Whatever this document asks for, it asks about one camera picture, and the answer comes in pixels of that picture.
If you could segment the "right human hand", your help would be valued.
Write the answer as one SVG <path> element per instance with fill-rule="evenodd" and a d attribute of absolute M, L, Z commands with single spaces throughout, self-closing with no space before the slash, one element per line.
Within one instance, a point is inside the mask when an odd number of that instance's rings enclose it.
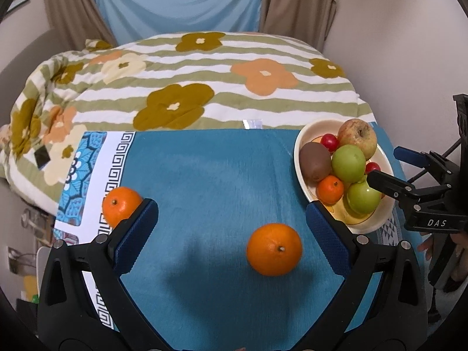
<path fill-rule="evenodd" d="M 439 290 L 452 292 L 467 279 L 467 233 L 461 231 L 445 237 L 421 233 L 426 239 L 417 246 L 430 262 L 428 281 Z"/>

